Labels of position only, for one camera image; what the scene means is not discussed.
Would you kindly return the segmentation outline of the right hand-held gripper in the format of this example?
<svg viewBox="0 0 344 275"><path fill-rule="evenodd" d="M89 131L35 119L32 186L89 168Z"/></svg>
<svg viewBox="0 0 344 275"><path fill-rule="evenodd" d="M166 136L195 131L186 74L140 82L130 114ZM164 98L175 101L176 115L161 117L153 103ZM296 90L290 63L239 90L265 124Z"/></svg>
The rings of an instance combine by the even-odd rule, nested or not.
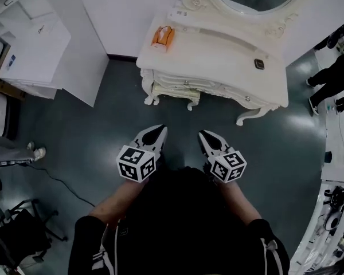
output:
<svg viewBox="0 0 344 275"><path fill-rule="evenodd" d="M229 183L241 178L247 162L240 151L234 150L220 135L200 130L198 141L202 153L211 165L210 173L222 181Z"/></svg>

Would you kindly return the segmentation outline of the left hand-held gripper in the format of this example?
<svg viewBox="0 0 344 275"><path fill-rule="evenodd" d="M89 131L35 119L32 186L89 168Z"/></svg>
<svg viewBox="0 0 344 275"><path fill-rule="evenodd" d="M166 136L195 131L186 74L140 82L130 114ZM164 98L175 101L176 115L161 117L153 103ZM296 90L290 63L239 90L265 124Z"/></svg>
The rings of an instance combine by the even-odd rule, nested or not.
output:
<svg viewBox="0 0 344 275"><path fill-rule="evenodd" d="M167 133L164 124L140 131L134 139L136 147L124 145L116 158L119 175L134 182L150 177L157 170Z"/></svg>

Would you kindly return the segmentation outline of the person's left forearm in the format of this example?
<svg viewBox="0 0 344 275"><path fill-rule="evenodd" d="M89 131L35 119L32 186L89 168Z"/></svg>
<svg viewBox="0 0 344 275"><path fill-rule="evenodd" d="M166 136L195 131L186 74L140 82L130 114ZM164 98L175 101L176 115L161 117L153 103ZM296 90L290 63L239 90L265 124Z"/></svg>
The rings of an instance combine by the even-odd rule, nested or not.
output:
<svg viewBox="0 0 344 275"><path fill-rule="evenodd" d="M89 216L114 229L148 182L149 178L142 183L125 180L113 195L95 206Z"/></svg>

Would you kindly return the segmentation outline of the white shelf unit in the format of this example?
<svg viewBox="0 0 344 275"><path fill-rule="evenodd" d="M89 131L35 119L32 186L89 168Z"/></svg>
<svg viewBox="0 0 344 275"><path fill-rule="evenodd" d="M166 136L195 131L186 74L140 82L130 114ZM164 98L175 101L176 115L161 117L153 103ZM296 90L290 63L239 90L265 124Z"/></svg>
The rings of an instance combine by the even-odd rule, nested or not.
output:
<svg viewBox="0 0 344 275"><path fill-rule="evenodd" d="M54 75L70 40L48 0L0 0L0 80L53 99L61 89Z"/></svg>

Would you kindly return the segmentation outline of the black office chair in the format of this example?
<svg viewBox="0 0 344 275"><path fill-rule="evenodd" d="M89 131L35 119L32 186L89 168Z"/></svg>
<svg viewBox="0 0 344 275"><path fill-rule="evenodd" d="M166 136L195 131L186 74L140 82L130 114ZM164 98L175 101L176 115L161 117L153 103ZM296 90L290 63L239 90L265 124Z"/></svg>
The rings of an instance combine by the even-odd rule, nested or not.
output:
<svg viewBox="0 0 344 275"><path fill-rule="evenodd" d="M27 199L0 216L0 265L11 270L19 267L27 257L35 263L42 263L52 246L52 239L66 242L68 237L60 237L46 224L58 216L52 211L42 219L37 210L38 199Z"/></svg>

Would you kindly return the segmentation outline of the white ornate dressing table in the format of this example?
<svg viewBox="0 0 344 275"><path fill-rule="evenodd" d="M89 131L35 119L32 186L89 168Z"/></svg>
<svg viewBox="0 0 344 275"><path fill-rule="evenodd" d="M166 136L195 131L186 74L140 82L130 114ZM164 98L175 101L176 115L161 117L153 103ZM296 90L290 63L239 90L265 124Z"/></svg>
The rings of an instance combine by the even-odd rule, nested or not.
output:
<svg viewBox="0 0 344 275"><path fill-rule="evenodd" d="M153 104L152 88L196 89L232 99L246 109L237 120L264 116L288 106L282 43L302 0L289 0L269 11L242 12L222 0L178 0L157 14L147 32L136 65L144 103ZM166 53L151 47L159 27L175 29ZM254 59L264 61L264 70Z"/></svg>

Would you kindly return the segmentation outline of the orange tissue box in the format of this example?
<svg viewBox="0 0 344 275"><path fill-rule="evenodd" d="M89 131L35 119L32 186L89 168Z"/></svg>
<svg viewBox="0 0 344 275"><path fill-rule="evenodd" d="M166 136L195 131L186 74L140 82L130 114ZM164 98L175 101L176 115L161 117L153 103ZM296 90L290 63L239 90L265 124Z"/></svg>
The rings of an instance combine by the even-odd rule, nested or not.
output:
<svg viewBox="0 0 344 275"><path fill-rule="evenodd" d="M151 47L166 53L174 39L175 29L171 26L159 27L153 35Z"/></svg>

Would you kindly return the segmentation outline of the white equipment shelf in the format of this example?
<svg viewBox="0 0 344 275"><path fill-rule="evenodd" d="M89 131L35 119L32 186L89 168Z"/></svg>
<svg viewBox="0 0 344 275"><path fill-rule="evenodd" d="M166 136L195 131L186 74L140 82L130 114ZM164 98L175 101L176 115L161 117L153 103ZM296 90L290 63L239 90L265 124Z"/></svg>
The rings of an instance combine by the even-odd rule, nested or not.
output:
<svg viewBox="0 0 344 275"><path fill-rule="evenodd" d="M344 182L321 183L310 223L290 261L289 275L335 265L344 257Z"/></svg>

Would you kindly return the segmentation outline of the person's right forearm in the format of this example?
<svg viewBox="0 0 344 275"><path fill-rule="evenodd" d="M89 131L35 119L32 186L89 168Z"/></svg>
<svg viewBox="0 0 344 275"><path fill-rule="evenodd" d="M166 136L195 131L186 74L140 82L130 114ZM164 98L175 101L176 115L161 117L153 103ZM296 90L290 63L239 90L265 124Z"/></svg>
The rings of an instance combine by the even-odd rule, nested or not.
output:
<svg viewBox="0 0 344 275"><path fill-rule="evenodd" d="M239 217L245 225L249 225L254 220L262 219L259 212L241 191L237 182L222 183L218 180L216 183L230 211Z"/></svg>

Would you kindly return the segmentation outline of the person's black clothing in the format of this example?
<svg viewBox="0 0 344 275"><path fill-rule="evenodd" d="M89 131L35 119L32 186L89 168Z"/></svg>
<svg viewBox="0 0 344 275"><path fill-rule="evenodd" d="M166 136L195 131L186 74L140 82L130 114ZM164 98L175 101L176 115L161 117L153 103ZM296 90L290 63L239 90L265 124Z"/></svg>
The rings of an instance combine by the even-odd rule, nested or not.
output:
<svg viewBox="0 0 344 275"><path fill-rule="evenodd" d="M68 275L288 275L269 223L245 225L216 182L196 168L158 170L114 229L81 217Z"/></svg>

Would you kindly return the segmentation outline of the cream upholstered stool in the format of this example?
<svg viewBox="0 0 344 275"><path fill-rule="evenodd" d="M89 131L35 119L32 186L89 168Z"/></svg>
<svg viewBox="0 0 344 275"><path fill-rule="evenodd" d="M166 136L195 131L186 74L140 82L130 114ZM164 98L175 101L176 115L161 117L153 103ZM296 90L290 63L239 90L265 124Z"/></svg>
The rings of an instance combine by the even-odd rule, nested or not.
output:
<svg viewBox="0 0 344 275"><path fill-rule="evenodd" d="M200 102L200 91L196 89L175 89L175 88L165 88L158 84L157 82L154 82L153 88L152 88L152 98L153 98L153 104L158 105L159 104L159 96L165 95L180 99L188 99L190 102L187 105L187 109L189 111L192 111L193 107L197 106Z"/></svg>

